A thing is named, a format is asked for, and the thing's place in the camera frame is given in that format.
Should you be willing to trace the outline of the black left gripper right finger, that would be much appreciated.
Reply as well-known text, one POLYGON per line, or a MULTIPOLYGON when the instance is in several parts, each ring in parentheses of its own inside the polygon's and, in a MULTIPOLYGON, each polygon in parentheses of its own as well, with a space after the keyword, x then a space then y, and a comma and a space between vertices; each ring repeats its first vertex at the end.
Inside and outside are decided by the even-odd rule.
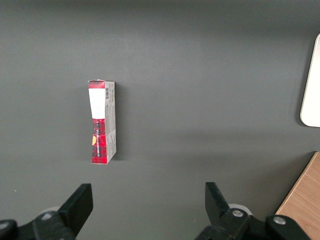
POLYGON ((197 240, 309 240, 292 218, 269 215, 258 220, 245 210, 230 207, 215 182, 205 183, 205 210, 210 225, 197 240))

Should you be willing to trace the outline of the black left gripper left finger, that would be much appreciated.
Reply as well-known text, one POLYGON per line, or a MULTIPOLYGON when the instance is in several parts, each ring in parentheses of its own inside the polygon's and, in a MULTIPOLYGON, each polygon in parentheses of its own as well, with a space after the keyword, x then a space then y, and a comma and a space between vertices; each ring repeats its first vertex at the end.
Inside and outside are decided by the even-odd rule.
POLYGON ((90 183, 81 184, 58 210, 48 210, 18 226, 13 219, 0 221, 2 240, 75 240, 93 210, 90 183))

